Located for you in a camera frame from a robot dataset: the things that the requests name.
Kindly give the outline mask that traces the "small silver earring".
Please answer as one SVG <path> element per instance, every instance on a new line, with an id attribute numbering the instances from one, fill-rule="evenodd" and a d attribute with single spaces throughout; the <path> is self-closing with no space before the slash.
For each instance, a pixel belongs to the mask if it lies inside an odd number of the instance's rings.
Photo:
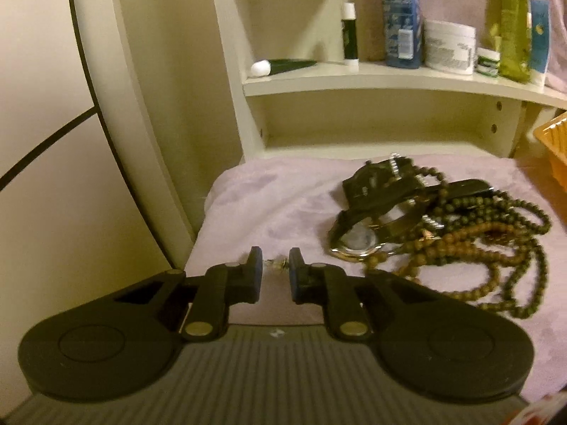
<path id="1" fill-rule="evenodd" d="M 289 264 L 286 259 L 266 259 L 263 261 L 266 269 L 275 272 L 285 272 L 289 270 Z"/>

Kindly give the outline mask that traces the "black digital wristwatch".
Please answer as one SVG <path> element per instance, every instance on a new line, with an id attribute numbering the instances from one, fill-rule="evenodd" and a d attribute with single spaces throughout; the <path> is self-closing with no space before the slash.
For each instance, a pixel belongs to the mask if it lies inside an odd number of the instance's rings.
<path id="1" fill-rule="evenodd" d="M 425 203 L 447 203 L 457 198 L 494 195 L 485 180 L 448 182 L 435 168 L 418 167 L 409 157 L 366 161 L 352 177 L 342 181 L 342 189 L 349 208 L 359 211 L 385 211 L 386 207 L 413 198 Z"/>

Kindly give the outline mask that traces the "orange ribbed plastic tray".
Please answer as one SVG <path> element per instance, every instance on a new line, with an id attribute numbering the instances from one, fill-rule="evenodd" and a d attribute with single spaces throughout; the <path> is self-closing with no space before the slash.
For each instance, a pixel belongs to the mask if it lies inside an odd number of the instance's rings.
<path id="1" fill-rule="evenodd" d="M 566 121 L 566 113 L 563 112 L 533 131 L 534 137 L 548 152 L 552 175 L 563 188 L 566 188 L 567 171 Z"/>

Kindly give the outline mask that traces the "lilac fleece bed cover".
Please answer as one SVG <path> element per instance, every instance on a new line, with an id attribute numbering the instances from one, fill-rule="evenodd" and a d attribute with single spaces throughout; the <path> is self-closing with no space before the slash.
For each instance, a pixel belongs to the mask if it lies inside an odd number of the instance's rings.
<path id="1" fill-rule="evenodd" d="M 541 207 L 551 230 L 539 237 L 548 263 L 548 282 L 539 310 L 520 322 L 532 338 L 535 359 L 522 394 L 529 401 L 566 384 L 566 195 L 552 178 L 548 163 L 538 159 L 440 154 L 420 155 L 450 180 L 481 179 L 514 199 Z M 205 202 L 205 219 L 185 264 L 189 275 L 237 262 L 252 246 L 264 259 L 285 259 L 297 247 L 305 259 L 339 265 L 361 276 L 361 265 L 331 256 L 324 245 L 339 210 L 347 202 L 340 184 L 359 169 L 358 160 L 275 158 L 232 168 L 215 180 Z M 284 272 L 267 270 L 259 307 L 242 304 L 235 321 L 283 324 L 316 322 L 321 313 L 309 306 L 294 310 L 288 302 Z"/>

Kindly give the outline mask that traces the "dark green tube white cap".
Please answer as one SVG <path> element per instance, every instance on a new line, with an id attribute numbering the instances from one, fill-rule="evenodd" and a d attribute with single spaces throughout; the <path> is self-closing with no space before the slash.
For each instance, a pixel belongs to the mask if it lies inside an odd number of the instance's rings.
<path id="1" fill-rule="evenodd" d="M 317 65 L 313 59 L 276 58 L 254 62 L 249 70 L 251 78 L 263 78 Z"/>

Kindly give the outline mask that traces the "cream wooden shelf unit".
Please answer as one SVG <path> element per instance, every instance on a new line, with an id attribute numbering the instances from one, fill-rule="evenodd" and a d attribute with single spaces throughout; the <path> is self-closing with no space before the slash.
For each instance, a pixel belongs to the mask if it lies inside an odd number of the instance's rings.
<path id="1" fill-rule="evenodd" d="M 566 106 L 548 87 L 481 74 L 343 61 L 341 7 L 355 0 L 213 0 L 245 160 L 402 154 L 512 157 L 533 122 Z M 251 78 L 261 60 L 317 65 Z"/>

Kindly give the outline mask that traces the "white cream jar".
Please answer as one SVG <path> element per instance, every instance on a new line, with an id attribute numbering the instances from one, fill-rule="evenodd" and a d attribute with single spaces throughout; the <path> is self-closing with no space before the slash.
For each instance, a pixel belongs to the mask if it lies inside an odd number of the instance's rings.
<path id="1" fill-rule="evenodd" d="M 472 75 L 476 53 L 476 28 L 453 22 L 424 21 L 425 64 L 432 69 Z"/>

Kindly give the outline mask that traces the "small green-label jar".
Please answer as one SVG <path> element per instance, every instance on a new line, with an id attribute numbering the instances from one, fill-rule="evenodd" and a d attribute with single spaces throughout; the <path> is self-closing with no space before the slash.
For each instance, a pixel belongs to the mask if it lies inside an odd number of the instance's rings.
<path id="1" fill-rule="evenodd" d="M 497 78 L 500 69 L 501 54 L 498 51 L 478 47 L 475 69 L 479 74 Z"/>

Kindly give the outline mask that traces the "black white lip balm stick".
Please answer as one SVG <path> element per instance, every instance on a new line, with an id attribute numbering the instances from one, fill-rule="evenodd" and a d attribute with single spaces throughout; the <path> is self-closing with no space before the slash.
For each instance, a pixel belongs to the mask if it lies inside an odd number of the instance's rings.
<path id="1" fill-rule="evenodd" d="M 347 2 L 342 5 L 341 10 L 342 40 L 344 64 L 350 71 L 359 70 L 359 53 L 357 41 L 357 15 L 355 4 Z"/>

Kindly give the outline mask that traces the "green olive spray bottle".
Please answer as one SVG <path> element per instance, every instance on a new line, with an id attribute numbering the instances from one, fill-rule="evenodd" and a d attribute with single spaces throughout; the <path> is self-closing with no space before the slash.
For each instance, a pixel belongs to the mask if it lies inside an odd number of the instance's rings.
<path id="1" fill-rule="evenodd" d="M 529 0 L 501 0 L 500 75 L 525 84 L 529 81 Z"/>

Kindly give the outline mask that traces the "blue spray bottle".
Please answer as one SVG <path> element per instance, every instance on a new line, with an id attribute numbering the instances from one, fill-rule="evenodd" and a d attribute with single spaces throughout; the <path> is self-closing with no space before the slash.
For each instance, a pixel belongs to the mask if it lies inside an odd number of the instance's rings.
<path id="1" fill-rule="evenodd" d="M 385 62 L 417 69 L 422 62 L 420 0 L 382 0 Z"/>

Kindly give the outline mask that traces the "blue white tube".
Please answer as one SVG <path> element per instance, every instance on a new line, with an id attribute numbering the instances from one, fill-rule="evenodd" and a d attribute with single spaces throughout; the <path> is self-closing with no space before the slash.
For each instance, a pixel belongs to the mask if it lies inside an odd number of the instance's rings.
<path id="1" fill-rule="evenodd" d="M 551 51 L 551 14 L 547 0 L 530 0 L 532 15 L 532 51 L 530 51 L 530 82 L 545 85 Z"/>

